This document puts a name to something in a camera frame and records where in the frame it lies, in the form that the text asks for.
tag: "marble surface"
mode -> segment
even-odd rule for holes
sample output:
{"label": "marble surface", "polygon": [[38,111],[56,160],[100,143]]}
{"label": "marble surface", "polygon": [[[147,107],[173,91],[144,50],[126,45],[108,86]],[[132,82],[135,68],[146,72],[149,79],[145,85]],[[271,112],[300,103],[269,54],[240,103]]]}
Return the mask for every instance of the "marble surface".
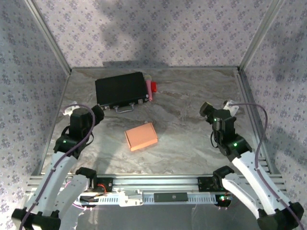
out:
{"label": "marble surface", "polygon": [[[210,69],[74,69],[62,107],[76,101],[90,107],[96,104],[94,81],[99,78],[141,71],[157,82],[153,101],[136,105],[129,113],[106,110],[104,120],[94,128],[94,142],[82,151],[71,169],[89,167],[98,173],[173,173],[210,174],[231,163],[210,143],[211,126],[199,115],[201,105],[208,101],[222,108],[223,101],[240,101],[240,93],[232,70]],[[253,146],[253,134],[243,108],[237,113],[236,131]],[[124,131],[152,122],[158,143],[131,152]],[[55,141],[69,117],[59,114],[47,151],[43,172],[49,165]]]}

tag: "case handle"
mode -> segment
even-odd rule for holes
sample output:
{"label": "case handle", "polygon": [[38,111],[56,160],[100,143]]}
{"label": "case handle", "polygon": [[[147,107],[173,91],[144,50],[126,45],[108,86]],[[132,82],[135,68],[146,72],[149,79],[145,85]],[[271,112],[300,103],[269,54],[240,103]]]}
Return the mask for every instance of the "case handle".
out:
{"label": "case handle", "polygon": [[118,106],[114,106],[115,111],[117,114],[122,114],[122,113],[126,113],[126,112],[131,112],[134,110],[134,103],[130,103],[131,109],[128,110],[123,110],[123,111],[118,111]]}

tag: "orange box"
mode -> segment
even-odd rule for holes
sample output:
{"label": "orange box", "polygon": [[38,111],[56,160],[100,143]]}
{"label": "orange box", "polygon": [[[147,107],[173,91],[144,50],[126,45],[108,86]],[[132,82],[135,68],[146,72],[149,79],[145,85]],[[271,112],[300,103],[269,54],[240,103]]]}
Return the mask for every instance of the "orange box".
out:
{"label": "orange box", "polygon": [[131,151],[135,151],[158,142],[152,123],[125,131],[127,142]]}

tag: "black box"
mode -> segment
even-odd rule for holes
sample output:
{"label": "black box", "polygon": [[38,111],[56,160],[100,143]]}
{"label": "black box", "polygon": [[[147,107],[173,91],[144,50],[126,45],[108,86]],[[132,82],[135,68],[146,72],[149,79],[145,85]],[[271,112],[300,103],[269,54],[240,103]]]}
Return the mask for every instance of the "black box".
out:
{"label": "black box", "polygon": [[95,86],[97,104],[104,109],[148,101],[146,82],[141,72],[98,79]]}

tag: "purple cable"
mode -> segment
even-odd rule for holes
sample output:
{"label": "purple cable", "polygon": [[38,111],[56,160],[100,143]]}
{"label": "purple cable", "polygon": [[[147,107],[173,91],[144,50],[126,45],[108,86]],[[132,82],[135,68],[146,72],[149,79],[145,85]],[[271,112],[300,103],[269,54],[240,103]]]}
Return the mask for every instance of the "purple cable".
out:
{"label": "purple cable", "polygon": [[264,112],[264,116],[265,116],[265,122],[264,122],[264,131],[263,134],[260,138],[259,144],[257,146],[256,149],[256,154],[255,154],[255,165],[256,165],[256,169],[257,169],[257,173],[258,176],[260,177],[260,179],[263,181],[263,183],[267,186],[267,188],[269,189],[269,191],[273,194],[273,196],[279,200],[280,203],[282,203],[282,205],[285,206],[285,208],[291,213],[291,215],[294,217],[294,219],[296,220],[296,222],[298,223],[299,227],[301,228],[301,230],[304,230],[304,226],[302,224],[302,222],[300,221],[300,219],[297,217],[297,215],[292,211],[291,208],[289,208],[289,206],[283,201],[281,200],[281,198],[279,197],[279,195],[271,188],[271,186],[269,185],[269,183],[263,178],[260,170],[258,169],[258,158],[259,158],[259,152],[260,152],[260,147],[261,144],[264,140],[264,136],[265,136],[265,132],[267,130],[268,127],[268,114],[267,111],[265,110],[265,108],[259,104],[255,104],[255,103],[236,103],[236,104],[230,104],[230,105],[253,105],[253,106],[257,106],[259,107],[261,110],[263,110]]}
{"label": "purple cable", "polygon": [[[94,126],[95,126],[95,114],[94,112],[92,111],[92,109],[90,107],[88,107],[87,105],[84,105],[84,104],[70,104],[66,107],[64,107],[63,110],[69,108],[69,107],[72,107],[72,106],[79,106],[79,107],[84,107],[86,108],[92,115],[93,117],[93,122],[92,122],[92,126],[89,130],[89,132],[86,134],[85,138],[83,138],[77,145],[75,145],[74,147],[72,147],[70,150],[68,150],[63,156],[60,157],[60,159],[54,164],[54,169],[57,168],[57,166],[60,164],[60,162],[65,158],[67,157],[70,153],[72,153],[75,149],[77,149],[78,147],[80,147],[84,142],[86,142],[86,140],[90,137],[91,133],[92,133],[92,130],[94,129]],[[48,182],[50,181],[50,178],[53,174],[53,170],[50,170],[50,173],[45,181],[45,183],[43,184],[43,187],[41,189],[41,191],[39,192],[39,194],[37,195],[36,199],[35,199],[35,202],[32,204],[32,206],[29,208],[29,210],[27,211],[27,213],[25,214],[24,218],[22,219],[21,221],[21,224],[20,224],[20,227],[19,227],[19,230],[23,230],[23,226],[24,226],[24,223],[26,222],[27,218],[29,217],[29,215],[31,214],[31,211],[33,210],[33,208],[35,207],[35,205],[38,204],[38,201],[40,199],[40,197],[42,196],[44,190],[46,189],[47,187],[47,184]]]}

